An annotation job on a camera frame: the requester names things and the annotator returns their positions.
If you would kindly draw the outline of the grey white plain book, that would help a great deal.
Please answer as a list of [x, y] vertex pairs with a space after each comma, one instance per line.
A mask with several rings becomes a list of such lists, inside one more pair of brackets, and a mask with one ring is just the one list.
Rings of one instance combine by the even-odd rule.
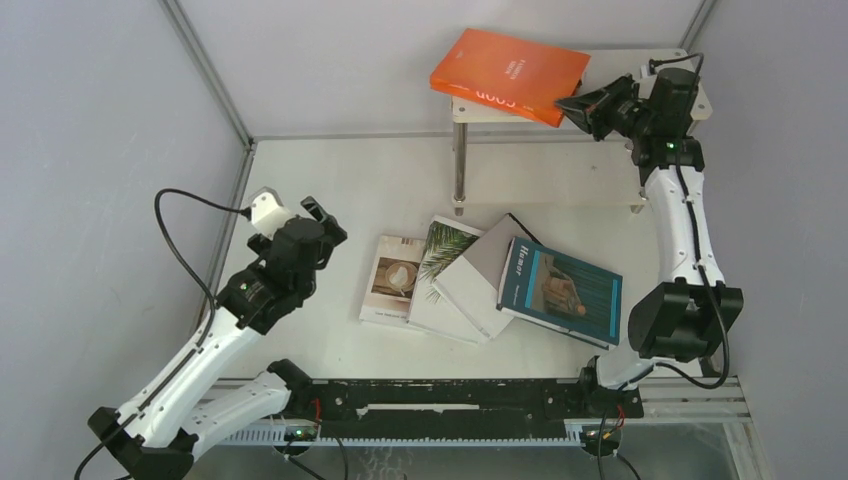
[[496, 303], [515, 237], [536, 239], [514, 214], [507, 213], [435, 277], [436, 291], [469, 321], [481, 343], [497, 337], [512, 321], [496, 309]]

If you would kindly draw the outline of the teal Humor book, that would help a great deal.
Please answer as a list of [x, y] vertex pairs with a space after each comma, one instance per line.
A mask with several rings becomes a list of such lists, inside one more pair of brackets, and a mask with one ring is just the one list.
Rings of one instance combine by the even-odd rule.
[[610, 350], [619, 344], [623, 277], [529, 239], [511, 240], [496, 308]]

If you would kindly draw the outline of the coffee cover book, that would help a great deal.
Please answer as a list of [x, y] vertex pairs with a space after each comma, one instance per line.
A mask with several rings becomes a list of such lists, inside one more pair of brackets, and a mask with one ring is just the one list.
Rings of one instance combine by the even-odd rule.
[[360, 321], [414, 330], [408, 316], [424, 250], [423, 239], [379, 237], [359, 314]]

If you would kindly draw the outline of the aluminium frame rail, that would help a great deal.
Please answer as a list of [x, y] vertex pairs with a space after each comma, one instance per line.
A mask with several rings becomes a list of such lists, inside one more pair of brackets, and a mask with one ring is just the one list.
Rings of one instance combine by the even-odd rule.
[[180, 39], [189, 59], [196, 67], [213, 101], [221, 110], [243, 148], [250, 150], [254, 144], [253, 137], [249, 133], [246, 123], [182, 3], [177, 0], [160, 0], [159, 5]]

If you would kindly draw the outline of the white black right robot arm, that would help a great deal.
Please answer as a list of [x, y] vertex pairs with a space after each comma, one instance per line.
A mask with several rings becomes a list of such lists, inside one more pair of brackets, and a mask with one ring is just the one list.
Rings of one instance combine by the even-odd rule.
[[605, 415], [618, 394], [636, 389], [655, 369], [705, 390], [721, 387], [729, 376], [729, 330], [744, 297], [728, 286], [711, 245], [703, 149], [689, 133], [699, 82], [696, 71], [665, 68], [655, 74], [647, 97], [624, 75], [556, 103], [594, 140], [615, 132], [631, 142], [631, 160], [657, 227], [657, 286], [632, 308], [627, 344], [584, 369], [589, 382], [578, 388], [578, 402], [592, 416]]

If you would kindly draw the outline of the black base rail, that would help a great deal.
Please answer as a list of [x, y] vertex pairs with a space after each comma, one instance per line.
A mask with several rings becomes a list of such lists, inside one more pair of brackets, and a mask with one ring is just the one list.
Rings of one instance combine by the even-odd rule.
[[316, 420], [342, 440], [562, 439], [568, 421], [644, 416], [638, 391], [589, 393], [575, 379], [311, 380], [279, 418]]

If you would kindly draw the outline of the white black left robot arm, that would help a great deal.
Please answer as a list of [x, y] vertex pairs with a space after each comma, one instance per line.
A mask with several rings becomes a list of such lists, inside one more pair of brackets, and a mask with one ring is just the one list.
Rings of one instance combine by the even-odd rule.
[[316, 273], [347, 238], [313, 197], [305, 216], [287, 209], [277, 193], [260, 190], [240, 210], [255, 234], [256, 258], [231, 276], [191, 339], [138, 394], [118, 408], [100, 407], [88, 420], [130, 479], [181, 479], [210, 448], [263, 417], [305, 414], [309, 378], [289, 361], [270, 364], [253, 380], [208, 404], [200, 401], [222, 372], [316, 290]]

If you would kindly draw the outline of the orange hardcover book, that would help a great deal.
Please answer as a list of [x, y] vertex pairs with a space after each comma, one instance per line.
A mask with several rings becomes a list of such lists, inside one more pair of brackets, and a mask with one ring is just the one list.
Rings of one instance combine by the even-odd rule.
[[532, 122], [557, 128], [556, 106], [577, 90], [587, 53], [467, 28], [429, 77], [430, 87]]

